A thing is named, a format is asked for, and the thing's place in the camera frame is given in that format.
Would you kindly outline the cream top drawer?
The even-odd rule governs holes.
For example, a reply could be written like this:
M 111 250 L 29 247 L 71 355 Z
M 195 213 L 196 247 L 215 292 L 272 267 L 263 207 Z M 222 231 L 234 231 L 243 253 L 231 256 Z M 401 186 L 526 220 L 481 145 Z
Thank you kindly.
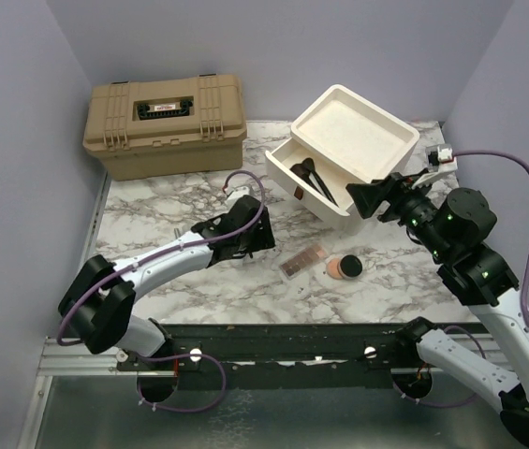
M 306 182 L 291 170 L 306 158 L 314 161 L 316 173 L 333 199 L 328 199 L 315 188 L 314 181 Z M 326 225 L 343 230 L 360 225 L 360 215 L 346 186 L 365 183 L 371 178 L 345 156 L 289 138 L 276 149 L 265 152 L 265 163 L 268 177 Z

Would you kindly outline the black fan makeup brush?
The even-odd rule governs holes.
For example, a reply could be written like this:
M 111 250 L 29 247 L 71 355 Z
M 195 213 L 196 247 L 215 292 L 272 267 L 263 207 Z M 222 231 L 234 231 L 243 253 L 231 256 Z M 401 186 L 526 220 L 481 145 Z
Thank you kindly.
M 306 170 L 305 168 L 302 166 L 301 163 L 299 164 L 295 164 L 293 165 L 290 170 L 296 175 L 298 176 L 300 179 L 302 179 L 303 181 L 305 181 L 307 184 L 309 184 L 311 187 L 313 187 L 317 192 L 319 192 L 320 194 L 321 191 L 319 189 L 319 186 L 317 185 L 316 183 L 316 180 L 314 179 L 313 176 L 311 176 Z

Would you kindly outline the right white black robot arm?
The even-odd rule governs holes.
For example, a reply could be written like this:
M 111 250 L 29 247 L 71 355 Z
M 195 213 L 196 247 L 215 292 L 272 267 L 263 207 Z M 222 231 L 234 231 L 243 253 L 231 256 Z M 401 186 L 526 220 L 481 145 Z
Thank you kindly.
M 497 217 L 479 191 L 456 188 L 436 207 L 428 190 L 414 183 L 393 173 L 349 183 L 346 190 L 363 219 L 389 205 L 379 221 L 397 222 L 429 251 L 443 284 L 489 331 L 511 369 L 500 369 L 422 317 L 398 332 L 396 358 L 407 366 L 421 360 L 451 375 L 490 404 L 508 433 L 529 448 L 529 325 L 518 279 L 484 242 Z

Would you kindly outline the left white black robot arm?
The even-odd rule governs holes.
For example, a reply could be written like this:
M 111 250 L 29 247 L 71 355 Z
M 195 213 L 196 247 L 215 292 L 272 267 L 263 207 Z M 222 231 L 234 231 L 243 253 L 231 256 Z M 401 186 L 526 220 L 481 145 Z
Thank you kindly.
M 63 328 L 93 355 L 118 348 L 161 369 L 172 353 L 169 336 L 156 320 L 133 315 L 135 303 L 184 274 L 274 246 L 266 206 L 244 195 L 228 212 L 193 225 L 168 245 L 115 262 L 100 254 L 88 259 L 58 305 Z

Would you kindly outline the black angled makeup brush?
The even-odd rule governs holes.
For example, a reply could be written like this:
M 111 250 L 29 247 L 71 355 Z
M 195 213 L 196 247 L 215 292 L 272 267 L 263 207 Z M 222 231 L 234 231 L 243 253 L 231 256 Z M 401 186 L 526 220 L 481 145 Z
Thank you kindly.
M 322 180 L 320 175 L 316 171 L 316 165 L 314 160 L 311 157 L 305 158 L 302 161 L 302 166 L 305 168 L 305 170 L 314 177 L 316 180 L 317 185 L 319 186 L 319 189 L 321 193 L 335 206 L 337 206 L 337 202 L 332 195 L 330 189 L 327 187 L 326 183 Z

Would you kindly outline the cream drawer organizer cabinet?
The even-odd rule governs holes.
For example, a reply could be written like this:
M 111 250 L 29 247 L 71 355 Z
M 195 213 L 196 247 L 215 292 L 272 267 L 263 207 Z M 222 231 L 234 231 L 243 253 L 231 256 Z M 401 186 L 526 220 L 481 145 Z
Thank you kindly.
M 343 85 L 331 86 L 291 125 L 291 137 L 338 152 L 373 180 L 405 169 L 418 141 L 413 126 Z M 360 230 L 350 227 L 353 234 Z

